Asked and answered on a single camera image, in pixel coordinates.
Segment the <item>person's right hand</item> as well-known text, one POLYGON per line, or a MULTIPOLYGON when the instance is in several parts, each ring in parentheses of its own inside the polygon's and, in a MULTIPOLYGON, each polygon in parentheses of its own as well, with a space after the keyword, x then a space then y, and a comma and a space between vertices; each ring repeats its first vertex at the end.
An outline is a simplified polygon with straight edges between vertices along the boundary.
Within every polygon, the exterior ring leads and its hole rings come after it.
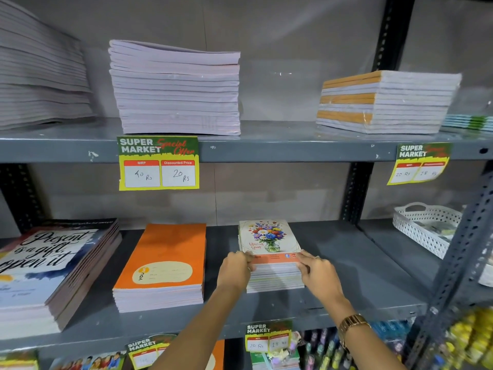
POLYGON ((318 275, 311 279, 302 279, 302 281, 326 308, 330 308, 345 301, 346 298, 334 265, 329 260, 320 259, 321 269, 318 275))

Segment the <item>stack of floral cover notebooks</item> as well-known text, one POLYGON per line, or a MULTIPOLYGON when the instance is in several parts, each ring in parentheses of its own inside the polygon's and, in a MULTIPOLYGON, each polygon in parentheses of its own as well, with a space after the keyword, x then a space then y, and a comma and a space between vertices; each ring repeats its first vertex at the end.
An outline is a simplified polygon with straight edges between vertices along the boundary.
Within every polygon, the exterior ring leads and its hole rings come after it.
POLYGON ((300 245, 283 219, 256 219, 239 222, 239 249, 253 255, 256 269, 251 273, 247 293, 304 288, 297 267, 300 245))

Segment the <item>person's left forearm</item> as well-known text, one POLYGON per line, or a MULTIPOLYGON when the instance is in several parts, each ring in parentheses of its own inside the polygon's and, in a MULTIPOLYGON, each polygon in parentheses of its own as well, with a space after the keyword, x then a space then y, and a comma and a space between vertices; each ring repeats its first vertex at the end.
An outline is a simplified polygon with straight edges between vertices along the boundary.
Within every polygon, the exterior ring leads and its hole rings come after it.
POLYGON ((149 370, 206 370, 226 319, 242 292, 237 286, 218 286, 149 370))

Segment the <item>person's right forearm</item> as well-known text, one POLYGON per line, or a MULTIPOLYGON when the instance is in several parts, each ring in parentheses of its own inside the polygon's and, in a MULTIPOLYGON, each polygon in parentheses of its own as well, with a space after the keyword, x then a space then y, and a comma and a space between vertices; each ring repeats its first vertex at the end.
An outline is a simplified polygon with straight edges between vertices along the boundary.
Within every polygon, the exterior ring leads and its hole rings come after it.
MULTIPOLYGON (((347 298, 325 309, 337 328, 344 318, 357 314, 347 298)), ((371 327, 351 328, 346 335, 346 344, 359 370, 408 370, 371 327)))

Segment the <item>grey metal shelf board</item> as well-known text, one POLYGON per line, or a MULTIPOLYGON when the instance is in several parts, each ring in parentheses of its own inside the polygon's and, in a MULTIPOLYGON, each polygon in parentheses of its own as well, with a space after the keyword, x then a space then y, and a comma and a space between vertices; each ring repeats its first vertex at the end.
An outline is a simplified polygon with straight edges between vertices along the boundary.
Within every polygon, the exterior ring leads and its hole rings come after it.
MULTIPOLYGON (((339 221, 293 223, 299 244, 332 261, 345 296, 369 321, 405 319, 425 313, 428 292, 356 227, 339 221)), ((143 230, 123 231, 107 266, 63 332, 0 340, 0 351, 40 347, 41 357, 117 350, 139 338, 183 329, 202 305, 119 313, 112 296, 117 276, 143 230)), ((221 332, 244 336, 247 324, 292 319, 296 330, 328 327, 332 320, 304 289, 248 293, 241 296, 221 332)))
POLYGON ((442 260, 397 230, 391 219, 361 220, 357 227, 432 294, 442 260))
MULTIPOLYGON (((0 163, 117 163, 119 118, 88 118, 0 131, 0 163)), ((199 136, 204 163, 388 162, 399 143, 449 142, 451 160, 493 160, 493 133, 367 135, 314 122, 242 121, 240 136, 199 136)))

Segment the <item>stack of orange cover notebooks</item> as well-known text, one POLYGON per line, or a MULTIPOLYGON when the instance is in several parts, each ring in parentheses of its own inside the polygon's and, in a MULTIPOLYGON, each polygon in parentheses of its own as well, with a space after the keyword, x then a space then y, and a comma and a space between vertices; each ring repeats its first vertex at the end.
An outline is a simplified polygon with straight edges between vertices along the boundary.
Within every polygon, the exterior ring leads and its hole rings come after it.
POLYGON ((148 224, 113 287, 119 313, 204 303, 206 224, 148 224))

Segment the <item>orange notebook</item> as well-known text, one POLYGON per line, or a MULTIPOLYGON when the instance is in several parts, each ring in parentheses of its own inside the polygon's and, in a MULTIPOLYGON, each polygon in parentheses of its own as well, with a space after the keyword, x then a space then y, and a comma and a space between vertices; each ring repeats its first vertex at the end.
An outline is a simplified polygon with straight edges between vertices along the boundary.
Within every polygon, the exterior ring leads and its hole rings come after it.
POLYGON ((224 370, 225 340, 215 343, 205 370, 224 370))

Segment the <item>white perforated plastic basket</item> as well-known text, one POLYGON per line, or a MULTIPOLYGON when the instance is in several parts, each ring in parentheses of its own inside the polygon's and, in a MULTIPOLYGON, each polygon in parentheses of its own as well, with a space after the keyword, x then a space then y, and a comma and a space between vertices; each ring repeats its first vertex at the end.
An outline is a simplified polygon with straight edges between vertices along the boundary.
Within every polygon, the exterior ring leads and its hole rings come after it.
POLYGON ((414 202, 393 210, 393 226, 441 260, 462 219, 462 212, 414 202))

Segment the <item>stack of orange spine notebooks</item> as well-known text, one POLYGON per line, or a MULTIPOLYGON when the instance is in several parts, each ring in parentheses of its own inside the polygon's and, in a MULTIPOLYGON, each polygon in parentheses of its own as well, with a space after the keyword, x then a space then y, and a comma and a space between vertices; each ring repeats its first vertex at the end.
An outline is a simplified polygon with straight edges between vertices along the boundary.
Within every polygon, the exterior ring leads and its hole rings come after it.
POLYGON ((461 73, 378 70, 324 81, 316 124, 373 135, 434 135, 461 73))

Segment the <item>stack of white notebooks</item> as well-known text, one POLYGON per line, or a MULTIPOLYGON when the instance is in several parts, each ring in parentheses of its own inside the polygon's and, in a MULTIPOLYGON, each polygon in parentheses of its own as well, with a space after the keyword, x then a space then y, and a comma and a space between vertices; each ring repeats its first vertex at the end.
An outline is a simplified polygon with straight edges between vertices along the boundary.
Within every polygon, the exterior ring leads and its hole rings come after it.
POLYGON ((111 40, 108 53, 124 134, 241 134, 240 52, 111 40))

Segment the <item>pile of yellow packets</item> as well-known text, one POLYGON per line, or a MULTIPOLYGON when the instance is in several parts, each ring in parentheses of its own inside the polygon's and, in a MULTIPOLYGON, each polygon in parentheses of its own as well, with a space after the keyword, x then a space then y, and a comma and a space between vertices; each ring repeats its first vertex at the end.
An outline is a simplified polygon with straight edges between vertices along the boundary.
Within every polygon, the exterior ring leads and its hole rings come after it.
POLYGON ((493 370, 493 306, 476 308, 452 324, 441 356, 441 370, 493 370))

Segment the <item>children print notebook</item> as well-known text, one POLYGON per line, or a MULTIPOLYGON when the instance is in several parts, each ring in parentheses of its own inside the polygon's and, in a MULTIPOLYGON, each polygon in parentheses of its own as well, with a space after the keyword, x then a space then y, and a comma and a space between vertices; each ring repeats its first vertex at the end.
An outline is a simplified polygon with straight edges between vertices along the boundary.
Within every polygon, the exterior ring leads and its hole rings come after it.
POLYGON ((55 359, 49 370, 121 370, 127 352, 125 350, 102 354, 66 356, 55 359))

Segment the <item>stack of quote cover notebooks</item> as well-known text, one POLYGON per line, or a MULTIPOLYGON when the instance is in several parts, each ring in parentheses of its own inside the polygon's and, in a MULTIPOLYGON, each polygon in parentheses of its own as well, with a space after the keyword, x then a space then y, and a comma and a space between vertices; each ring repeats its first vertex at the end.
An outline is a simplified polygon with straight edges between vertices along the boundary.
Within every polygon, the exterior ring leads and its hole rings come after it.
POLYGON ((0 340, 61 333, 121 240, 116 218, 51 219, 0 248, 0 340))

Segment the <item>colourful cover notebook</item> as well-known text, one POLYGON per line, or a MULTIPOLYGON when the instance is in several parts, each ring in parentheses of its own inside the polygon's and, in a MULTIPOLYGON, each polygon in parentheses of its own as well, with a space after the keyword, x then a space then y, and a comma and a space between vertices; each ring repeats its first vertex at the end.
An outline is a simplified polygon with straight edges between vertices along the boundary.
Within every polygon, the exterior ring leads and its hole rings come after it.
POLYGON ((0 370, 40 370, 38 350, 0 351, 0 370))

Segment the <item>grey slotted angle post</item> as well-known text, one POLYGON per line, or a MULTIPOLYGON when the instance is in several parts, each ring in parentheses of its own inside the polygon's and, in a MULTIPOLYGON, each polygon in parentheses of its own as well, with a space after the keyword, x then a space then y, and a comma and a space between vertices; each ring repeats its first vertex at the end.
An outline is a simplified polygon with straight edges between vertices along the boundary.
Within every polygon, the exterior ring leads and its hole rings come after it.
POLYGON ((483 175, 438 270, 428 311, 406 358, 409 370, 431 370, 447 329, 478 303, 472 295, 492 252, 493 171, 483 175))

